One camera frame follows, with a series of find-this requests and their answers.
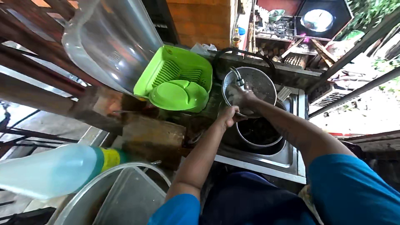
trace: wooden wall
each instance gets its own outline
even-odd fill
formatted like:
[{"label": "wooden wall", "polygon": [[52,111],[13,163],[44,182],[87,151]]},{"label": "wooden wall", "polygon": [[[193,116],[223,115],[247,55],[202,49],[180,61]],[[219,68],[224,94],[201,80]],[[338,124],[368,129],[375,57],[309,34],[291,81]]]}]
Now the wooden wall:
[{"label": "wooden wall", "polygon": [[231,0],[166,1],[182,45],[230,46],[231,5],[235,7]]}]

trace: sink basin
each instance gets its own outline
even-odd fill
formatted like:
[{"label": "sink basin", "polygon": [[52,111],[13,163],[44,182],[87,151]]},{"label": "sink basin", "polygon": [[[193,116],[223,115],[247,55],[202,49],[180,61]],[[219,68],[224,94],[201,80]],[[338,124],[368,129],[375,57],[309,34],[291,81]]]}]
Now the sink basin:
[{"label": "sink basin", "polygon": [[[304,96],[302,90],[293,88],[292,94],[283,102],[287,111],[304,118]],[[306,183],[305,166],[301,155],[289,142],[273,155],[253,153],[241,139],[235,126],[228,128],[223,135],[215,160],[298,183]]]},{"label": "sink basin", "polygon": [[[283,102],[288,112],[293,113],[296,104],[296,96],[289,96]],[[228,155],[237,159],[251,159],[254,163],[270,163],[283,168],[289,168],[293,164],[293,146],[288,142],[285,143],[282,150],[273,155],[263,155],[252,153],[252,149],[246,145],[245,141],[239,136],[236,127],[228,128],[222,137],[218,153]]]}]

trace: green dish rack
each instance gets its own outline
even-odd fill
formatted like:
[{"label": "green dish rack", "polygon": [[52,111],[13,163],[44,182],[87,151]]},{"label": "green dish rack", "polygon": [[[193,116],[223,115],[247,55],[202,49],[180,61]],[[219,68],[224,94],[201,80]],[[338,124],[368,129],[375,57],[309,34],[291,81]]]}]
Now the green dish rack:
[{"label": "green dish rack", "polygon": [[172,80],[187,80],[203,87],[207,92],[206,99],[186,111],[198,113],[204,109],[212,85],[212,66],[196,53],[174,46],[164,45],[158,49],[136,83],[133,93],[149,98],[155,87]]}]

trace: green bowl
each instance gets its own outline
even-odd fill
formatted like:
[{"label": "green bowl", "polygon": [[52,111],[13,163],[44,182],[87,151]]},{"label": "green bowl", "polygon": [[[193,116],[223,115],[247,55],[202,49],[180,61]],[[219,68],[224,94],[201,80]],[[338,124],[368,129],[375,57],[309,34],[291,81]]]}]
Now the green bowl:
[{"label": "green bowl", "polygon": [[270,15],[276,14],[276,16],[270,16],[270,21],[278,21],[285,13],[284,9],[274,9],[270,11]]}]

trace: dish soap bottle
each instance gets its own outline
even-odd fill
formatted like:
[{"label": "dish soap bottle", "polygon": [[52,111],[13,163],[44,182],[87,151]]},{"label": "dish soap bottle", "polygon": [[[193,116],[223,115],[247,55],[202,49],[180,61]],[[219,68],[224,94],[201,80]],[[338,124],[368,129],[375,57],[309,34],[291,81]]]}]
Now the dish soap bottle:
[{"label": "dish soap bottle", "polygon": [[126,162],[115,149],[68,144],[0,161],[0,188],[46,200],[78,192],[101,172]]}]

